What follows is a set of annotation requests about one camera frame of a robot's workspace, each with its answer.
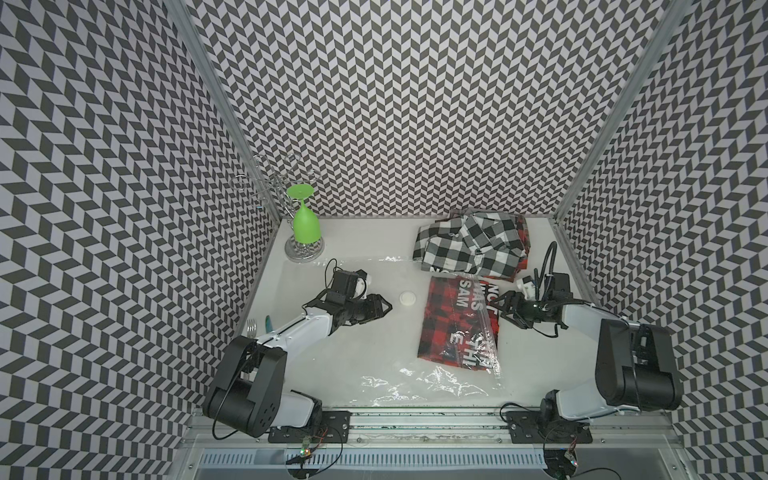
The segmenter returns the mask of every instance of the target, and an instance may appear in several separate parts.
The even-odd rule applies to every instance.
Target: plastic bag
[[[367,291],[381,294],[392,303],[392,312],[366,324],[342,326],[297,353],[286,370],[285,390],[315,396],[328,407],[492,406],[508,398],[509,392],[502,387],[485,300],[475,293],[475,287],[471,288],[469,300],[483,300],[483,307],[473,310],[468,301],[467,313],[478,316],[482,338],[467,338],[473,343],[482,340],[478,364],[482,362],[490,369],[468,369],[418,358],[432,278],[443,276],[458,281],[456,275],[425,272],[417,263],[401,257],[338,261],[344,270],[365,270]],[[264,315],[270,314],[276,329],[300,316],[302,303],[323,288],[327,263],[328,260],[286,263],[282,277],[277,280],[273,308],[264,311]],[[331,270],[328,269],[328,280]],[[463,280],[473,285],[479,283],[474,278]],[[415,294],[414,304],[399,302],[405,291]]]
[[[480,280],[432,278],[419,342],[420,359],[498,375],[498,321],[495,330]]]

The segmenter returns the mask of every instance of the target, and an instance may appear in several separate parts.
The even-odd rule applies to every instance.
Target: plaid shirt
[[[481,284],[487,299],[489,289],[494,287],[486,282]],[[487,357],[489,352],[495,352],[495,339],[489,338],[482,316],[472,309],[472,303],[478,300],[473,295],[470,280],[432,278],[419,341],[420,359],[471,370],[492,367]],[[498,315],[489,310],[488,317],[492,335],[496,337]]]
[[[422,270],[513,280],[526,268],[530,249],[524,217],[475,213],[419,229],[413,259]]]

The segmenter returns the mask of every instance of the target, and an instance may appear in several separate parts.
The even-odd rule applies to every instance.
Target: clear plastic wrap
[[[493,406],[508,398],[479,279],[424,272],[402,257],[337,261],[344,270],[365,270],[367,293],[381,294],[393,304],[392,312],[369,323],[340,327],[299,353],[286,371],[285,389],[315,396],[328,407]],[[324,288],[328,262],[283,266],[269,310],[275,329],[301,316],[301,306]],[[419,358],[433,277],[465,283],[461,302],[450,312],[456,327],[445,330],[448,341],[442,345],[461,357],[467,354],[464,366]],[[401,303],[404,292],[415,295],[413,304]]]

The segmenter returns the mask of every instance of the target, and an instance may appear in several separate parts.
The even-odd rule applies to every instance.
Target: wire
[[[232,382],[230,382],[230,385],[227,387],[227,391],[224,393],[224,398],[221,399],[221,403],[219,404],[219,408],[216,409],[216,415],[214,415],[214,423],[210,426],[210,434],[214,436],[214,439],[216,440],[225,440],[231,437],[232,435],[238,433],[240,430],[234,429],[232,432],[227,433],[223,437],[217,437],[216,436],[216,421],[219,419],[219,413],[221,413],[221,407],[224,405],[224,402],[227,401],[227,397],[229,396],[230,392],[232,391],[232,386],[234,386],[235,382],[237,381],[237,377],[240,376],[240,369],[243,368],[245,365],[245,360],[240,359],[240,361],[237,363],[237,375],[235,375],[235,378],[232,379]]]
[[[339,269],[339,261],[335,258],[332,258],[331,260],[328,260],[328,263],[326,263],[326,272],[323,275],[323,279],[325,280],[326,288],[330,288],[331,286],[328,284],[328,267],[331,265],[331,262],[334,262],[333,270],[331,270],[332,273],[335,273]]]
[[[549,335],[548,333],[544,333],[541,330],[537,329],[535,326],[531,326],[531,328],[533,330],[535,330],[536,332],[540,333],[541,335],[547,337],[548,339],[556,339],[560,335],[558,333],[558,324],[557,323],[554,325],[554,335]]]
[[[339,430],[336,429],[336,427],[329,426],[328,428],[329,429],[333,429],[333,431],[336,432],[336,434],[339,435],[339,445],[341,445],[341,449],[339,450],[339,454],[336,456],[336,458],[333,460],[333,462],[331,462],[330,465],[328,465],[327,467],[324,467],[322,470],[318,471],[317,473],[312,474],[311,476],[319,475],[319,474],[323,473],[324,471],[326,471],[328,468],[333,467],[336,464],[336,462],[339,461],[339,458],[341,458],[341,454],[344,452],[344,435],[342,435],[341,432],[339,432]]]
[[[527,410],[527,411],[529,411],[529,412],[538,412],[538,410],[531,410],[530,408],[528,408],[528,407],[524,407],[524,406],[520,405],[519,403],[515,403],[515,402],[506,402],[504,405],[502,405],[502,406],[500,406],[500,407],[498,408],[498,416],[499,416],[499,418],[501,418],[501,419],[502,419],[502,422],[504,422],[504,423],[506,423],[507,421],[506,421],[506,420],[504,420],[504,416],[502,415],[502,410],[503,410],[503,409],[505,409],[505,408],[507,408],[507,407],[510,407],[510,406],[513,406],[513,407],[518,407],[518,408],[520,408],[520,409],[523,409],[523,410]]]
[[[634,365],[634,347],[632,346],[632,327],[629,325],[629,322],[625,318],[621,318],[621,321],[624,322],[627,325],[627,330],[630,332],[630,339],[629,339],[629,360],[632,362],[632,376],[634,377],[634,394],[637,398],[637,409],[640,410],[640,413],[643,412],[643,407],[640,404],[640,389],[637,387],[637,369]]]
[[[539,298],[537,294],[536,296],[537,300],[545,301],[549,295],[549,290],[551,289],[552,282],[554,281],[554,277],[552,276],[552,274],[554,272],[554,259],[555,257],[557,257],[557,255],[558,255],[558,243],[552,242],[549,244],[547,253],[544,255],[544,261],[541,263],[541,276],[535,279],[537,285],[539,284],[544,285],[542,280],[544,280],[545,276],[547,277],[547,283],[544,285],[544,290],[541,292],[541,298]],[[549,260],[548,272],[547,272],[547,260]]]
[[[608,470],[609,472],[613,472],[614,474],[616,474],[616,476],[619,478],[619,480],[621,480],[621,475],[619,475],[619,472],[613,470],[612,468],[608,468],[608,467],[590,468],[589,470],[584,470],[582,473],[579,473],[579,474],[571,476],[571,478],[581,477],[582,475],[585,475],[585,474],[590,473],[590,472],[596,472],[597,470]]]
[[[538,268],[533,269],[533,286],[536,287],[536,300],[538,300]]]

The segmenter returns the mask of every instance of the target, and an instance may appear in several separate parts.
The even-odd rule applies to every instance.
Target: ventilation grille
[[[200,468],[299,468],[285,466],[298,449],[206,449]],[[338,450],[316,452],[304,468],[322,468],[336,459]],[[546,468],[541,451],[534,449],[372,449],[345,451],[334,468],[456,469],[456,468]]]

